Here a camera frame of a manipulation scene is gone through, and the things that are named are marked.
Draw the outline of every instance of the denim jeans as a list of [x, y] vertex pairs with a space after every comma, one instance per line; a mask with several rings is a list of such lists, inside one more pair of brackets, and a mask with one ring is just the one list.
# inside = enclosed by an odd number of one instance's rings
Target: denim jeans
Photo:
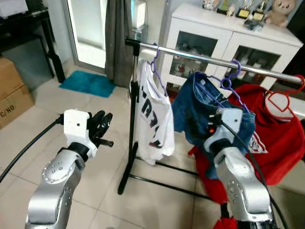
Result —
[[[208, 158], [211, 166], [206, 175], [210, 179], [218, 179], [214, 165], [214, 155], [204, 150], [203, 143], [204, 139], [208, 137], [209, 115], [214, 115], [216, 110], [221, 107], [220, 104], [224, 108], [239, 108], [243, 110], [238, 136], [248, 145], [255, 130], [255, 114], [246, 112], [243, 108], [229, 103], [205, 74], [200, 72], [191, 74], [172, 104], [174, 130], [177, 132], [184, 131], [186, 140], [198, 146]], [[233, 144], [243, 154], [246, 153], [246, 149], [238, 139], [235, 139]]]

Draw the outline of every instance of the black cable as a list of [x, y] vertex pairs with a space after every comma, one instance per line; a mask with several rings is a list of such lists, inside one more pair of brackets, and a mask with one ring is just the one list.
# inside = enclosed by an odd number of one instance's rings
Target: black cable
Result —
[[279, 217], [280, 217], [280, 219], [281, 219], [281, 221], [282, 221], [282, 223], [283, 223], [284, 228], [285, 228], [285, 229], [289, 229], [288, 224], [287, 224], [287, 222], [286, 222], [286, 220], [285, 220], [285, 218], [284, 218], [284, 215], [282, 214], [282, 212], [281, 212], [279, 206], [277, 205], [277, 203], [275, 202], [275, 200], [274, 200], [274, 199], [272, 198], [272, 196], [270, 195], [268, 186], [267, 186], [267, 184], [266, 184], [265, 177], [264, 177], [264, 175], [263, 175], [263, 173], [262, 173], [262, 171], [261, 171], [261, 169], [260, 169], [260, 166], [258, 165], [256, 159], [254, 158], [252, 152], [248, 149], [248, 147], [246, 146], [246, 144], [244, 143], [244, 141], [240, 138], [240, 136], [237, 135], [237, 133], [236, 133], [231, 127], [229, 127], [229, 126], [228, 126], [226, 123], [224, 123], [222, 120], [220, 120], [220, 122], [221, 122], [222, 125], [225, 126], [225, 128], [227, 128], [227, 129], [228, 129], [228, 130], [229, 130], [229, 131], [230, 131], [230, 132], [240, 141], [240, 143], [243, 145], [243, 147], [244, 147], [244, 148], [246, 149], [246, 151], [248, 152], [249, 157], [250, 157], [252, 163], [254, 164], [255, 169], [257, 170], [257, 172], [258, 172], [260, 178], [262, 179], [262, 180], [261, 180], [262, 184], [263, 184], [263, 185], [266, 187], [266, 189], [267, 189], [267, 192], [268, 192], [268, 194], [269, 194], [271, 203], [272, 203], [272, 205], [275, 207], [275, 209], [276, 209], [276, 211], [277, 211], [277, 213], [278, 213], [278, 215], [279, 215]]
[[20, 153], [15, 156], [15, 158], [10, 162], [10, 164], [6, 167], [4, 172], [0, 176], [0, 183], [2, 180], [6, 177], [6, 175], [9, 173], [11, 168], [16, 164], [16, 162], [22, 157], [22, 155], [35, 143], [38, 139], [40, 139], [46, 132], [48, 132], [53, 126], [56, 124], [63, 124], [63, 114], [60, 115], [58, 119], [56, 119], [53, 123], [51, 123], [47, 128], [45, 128], [40, 134], [38, 134], [33, 140], [31, 140], [30, 143], [28, 143], [21, 151]]

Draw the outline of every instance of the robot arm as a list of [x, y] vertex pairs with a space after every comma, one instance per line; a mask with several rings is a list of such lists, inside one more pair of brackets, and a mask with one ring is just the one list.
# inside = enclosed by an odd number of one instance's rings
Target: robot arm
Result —
[[112, 114], [68, 110], [64, 113], [64, 133], [68, 148], [62, 148], [42, 170], [41, 183], [28, 208], [25, 229], [64, 229], [72, 195], [81, 180], [88, 158], [95, 157], [99, 145], [113, 146], [101, 137], [109, 128]]
[[[242, 111], [219, 109], [213, 118], [221, 119], [238, 133]], [[234, 135], [224, 125], [218, 125], [215, 134], [204, 143], [205, 150], [215, 155], [216, 172], [226, 189], [232, 213], [239, 228], [273, 228], [269, 193], [256, 178], [252, 164], [233, 146], [233, 140]]]

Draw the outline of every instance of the red hanger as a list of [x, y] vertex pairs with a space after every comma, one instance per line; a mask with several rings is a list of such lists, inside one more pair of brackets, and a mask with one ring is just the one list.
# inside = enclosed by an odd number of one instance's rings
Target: red hanger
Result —
[[[270, 112], [270, 110], [268, 109], [268, 107], [265, 106], [266, 111], [267, 111], [271, 116], [273, 116], [273, 117], [275, 117], [275, 118], [277, 118], [277, 119], [287, 120], [287, 121], [289, 121], [289, 120], [291, 120], [292, 118], [295, 117], [294, 112], [293, 112], [293, 111], [291, 110], [291, 108], [290, 108], [289, 94], [296, 94], [296, 93], [299, 93], [299, 92], [304, 88], [304, 86], [305, 86], [304, 77], [303, 77], [302, 75], [299, 75], [299, 74], [298, 74], [298, 75], [295, 75], [295, 76], [298, 77], [298, 78], [300, 78], [300, 79], [302, 80], [302, 85], [301, 85], [301, 87], [300, 87], [299, 89], [297, 89], [297, 90], [287, 90], [286, 92], [281, 92], [281, 91], [278, 91], [278, 92], [271, 92], [271, 91], [268, 91], [269, 95], [267, 96], [267, 100], [268, 100], [270, 103], [272, 103], [280, 112], [285, 112], [286, 110], [288, 110], [288, 111], [291, 113], [291, 115], [292, 115], [293, 117], [278, 117], [278, 116], [272, 114], [272, 113]], [[278, 106], [274, 101], [271, 100], [272, 96], [274, 96], [275, 94], [282, 94], [282, 95], [284, 95], [284, 96], [287, 98], [287, 105], [286, 105], [286, 107], [281, 108], [281, 107]]]

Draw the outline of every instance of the red garment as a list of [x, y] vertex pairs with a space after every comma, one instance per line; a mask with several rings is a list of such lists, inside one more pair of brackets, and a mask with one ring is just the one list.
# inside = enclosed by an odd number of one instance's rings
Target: red garment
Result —
[[[305, 152], [305, 134], [298, 118], [289, 122], [273, 118], [264, 109], [266, 89], [245, 84], [236, 89], [243, 103], [256, 114], [255, 133], [249, 149], [259, 164], [268, 185], [278, 184], [301, 160]], [[229, 97], [239, 105], [234, 95]]]
[[208, 179], [205, 175], [207, 169], [210, 167], [210, 162], [208, 161], [206, 156], [201, 153], [199, 148], [196, 146], [194, 146], [188, 154], [195, 156], [197, 172], [203, 182], [204, 189], [208, 196], [216, 203], [227, 203], [227, 193], [221, 181], [215, 179]]
[[234, 218], [221, 217], [215, 224], [214, 229], [237, 229], [236, 220]]

